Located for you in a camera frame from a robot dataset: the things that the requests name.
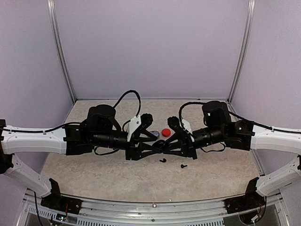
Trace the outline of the purple earbud charging case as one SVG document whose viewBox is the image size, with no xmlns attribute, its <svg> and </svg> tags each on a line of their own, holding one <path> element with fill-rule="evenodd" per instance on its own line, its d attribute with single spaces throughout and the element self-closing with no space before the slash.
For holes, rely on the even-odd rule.
<svg viewBox="0 0 301 226">
<path fill-rule="evenodd" d="M 152 130 L 152 131 L 150 131 L 150 133 L 153 134 L 156 138 L 160 137 L 160 133 L 156 130 Z"/>
</svg>

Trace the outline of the red round charging case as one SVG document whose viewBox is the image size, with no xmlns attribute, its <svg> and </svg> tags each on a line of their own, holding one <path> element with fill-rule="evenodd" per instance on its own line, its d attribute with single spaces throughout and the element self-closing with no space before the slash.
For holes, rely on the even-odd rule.
<svg viewBox="0 0 301 226">
<path fill-rule="evenodd" d="M 167 128 L 164 128 L 164 129 L 162 129 L 161 134 L 164 137 L 169 137 L 169 136 L 171 136 L 171 130 L 167 129 Z"/>
</svg>

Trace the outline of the black charging case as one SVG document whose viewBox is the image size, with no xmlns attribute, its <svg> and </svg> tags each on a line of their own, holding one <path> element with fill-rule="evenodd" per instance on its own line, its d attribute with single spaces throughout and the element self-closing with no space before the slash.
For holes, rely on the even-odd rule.
<svg viewBox="0 0 301 226">
<path fill-rule="evenodd" d="M 157 153 L 162 153 L 165 148 L 165 140 L 158 140 L 152 144 L 152 147 Z"/>
</svg>

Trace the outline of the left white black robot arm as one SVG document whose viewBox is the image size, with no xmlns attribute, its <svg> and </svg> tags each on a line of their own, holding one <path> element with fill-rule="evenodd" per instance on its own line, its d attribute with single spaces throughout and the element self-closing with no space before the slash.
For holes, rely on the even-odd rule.
<svg viewBox="0 0 301 226">
<path fill-rule="evenodd" d="M 53 129 L 18 129 L 0 121 L 0 172 L 36 192 L 55 209 L 62 209 L 66 199 L 53 179 L 44 179 L 23 164 L 16 153 L 41 152 L 82 155 L 99 147 L 124 150 L 127 160 L 140 160 L 162 151 L 148 142 L 157 137 L 147 129 L 153 122 L 151 114 L 136 115 L 123 131 L 110 105 L 91 107 L 83 122 L 71 122 Z"/>
</svg>

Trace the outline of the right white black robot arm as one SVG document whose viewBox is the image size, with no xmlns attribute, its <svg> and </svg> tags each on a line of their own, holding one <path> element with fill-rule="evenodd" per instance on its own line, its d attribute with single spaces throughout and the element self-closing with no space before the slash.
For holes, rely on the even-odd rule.
<svg viewBox="0 0 301 226">
<path fill-rule="evenodd" d="M 297 155 L 278 170 L 250 180 L 245 195 L 240 199 L 243 208 L 250 209 L 259 201 L 259 196 L 267 196 L 277 189 L 300 180 L 300 130 L 266 126 L 242 117 L 238 117 L 238 121 L 232 121 L 233 113 L 228 110 L 226 103 L 209 101 L 200 103 L 205 128 L 192 131 L 190 124 L 182 118 L 182 111 L 188 105 L 190 103 L 180 107 L 178 117 L 170 117 L 167 120 L 174 134 L 165 141 L 162 147 L 164 154 L 196 159 L 197 149 L 221 143 L 224 147 L 238 150 L 267 149 Z"/>
</svg>

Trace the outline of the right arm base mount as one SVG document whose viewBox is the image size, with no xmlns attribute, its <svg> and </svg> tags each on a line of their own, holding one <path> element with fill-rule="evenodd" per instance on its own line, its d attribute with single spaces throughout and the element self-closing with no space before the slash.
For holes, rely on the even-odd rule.
<svg viewBox="0 0 301 226">
<path fill-rule="evenodd" d="M 228 214 L 238 213 L 265 205 L 265 197 L 262 196 L 237 196 L 224 200 L 224 205 Z"/>
</svg>

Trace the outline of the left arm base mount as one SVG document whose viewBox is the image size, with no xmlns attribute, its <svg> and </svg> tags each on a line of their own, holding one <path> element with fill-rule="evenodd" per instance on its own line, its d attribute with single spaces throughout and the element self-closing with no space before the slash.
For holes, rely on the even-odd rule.
<svg viewBox="0 0 301 226">
<path fill-rule="evenodd" d="M 83 201 L 81 199 L 50 194 L 42 198 L 41 206 L 47 207 L 52 210 L 58 210 L 61 212 L 78 215 L 82 202 Z"/>
</svg>

